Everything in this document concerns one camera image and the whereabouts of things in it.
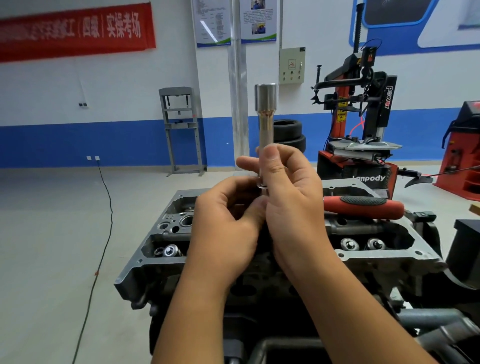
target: socket wrench extension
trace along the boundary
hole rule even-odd
[[[255,111],[258,114],[258,129],[260,145],[258,155],[261,156],[263,149],[273,143],[273,115],[276,111],[276,84],[255,85]],[[259,173],[258,187],[262,188],[263,194],[268,194],[267,186],[262,179],[262,171]]]

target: hand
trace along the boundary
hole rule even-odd
[[[244,272],[265,221],[266,197],[258,197],[257,181],[251,176],[229,177],[197,198],[182,279],[226,294]]]
[[[298,149],[269,145],[260,159],[239,157],[237,165],[256,173],[262,169],[275,258],[291,281],[308,274],[320,257],[337,259],[325,229],[322,181]]]

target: black tire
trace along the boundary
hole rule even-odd
[[[302,134],[300,138],[294,140],[286,140],[284,142],[278,142],[286,146],[292,146],[300,150],[300,152],[305,153],[307,149],[307,138]]]
[[[273,140],[275,143],[301,137],[301,122],[292,119],[273,120]]]

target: red and black handle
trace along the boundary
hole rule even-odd
[[[405,206],[399,201],[381,197],[326,196],[324,210],[363,218],[397,220],[403,217]]]

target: tire changer machine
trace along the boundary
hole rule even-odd
[[[340,168],[337,164],[337,158],[351,159],[350,153],[381,158],[389,150],[400,147],[381,140],[382,128],[386,126],[382,123],[388,120],[386,106],[388,100],[391,103],[396,76],[372,71],[375,51],[375,48],[365,47],[361,54],[355,52],[347,58],[345,68],[328,75],[323,84],[317,82],[314,88],[318,91],[322,87],[343,87],[336,94],[327,95],[324,101],[326,107],[333,107],[335,124],[332,130],[337,130],[341,123],[337,123],[336,118],[343,111],[356,111],[345,104],[356,100],[356,96],[350,95],[351,87],[366,86],[366,92],[357,97],[358,101],[367,103],[363,141],[333,137],[328,149],[319,152],[319,165],[320,158],[335,158],[333,164],[340,174],[340,179],[325,178],[325,197],[391,197],[388,186],[373,189],[353,175],[345,178],[347,176],[341,174],[348,168]],[[362,76],[354,77],[355,83],[345,76],[358,72]],[[263,110],[262,101],[257,101],[262,125],[264,116],[269,114],[273,119],[275,110]],[[381,162],[376,168],[387,169]],[[133,310],[149,305],[151,353],[188,255],[195,200],[204,191],[177,191],[115,280],[117,291],[131,303]],[[324,218],[338,259],[438,362],[480,363],[480,330],[477,327],[480,325],[480,220],[455,222],[457,234],[448,257],[443,258],[434,224],[436,216],[432,212],[405,211],[403,217],[389,220],[365,217],[361,213],[350,216],[325,211]],[[261,231],[252,262],[231,287],[223,334],[226,363],[277,364],[312,360],[330,363],[302,300],[275,261],[266,226]]]

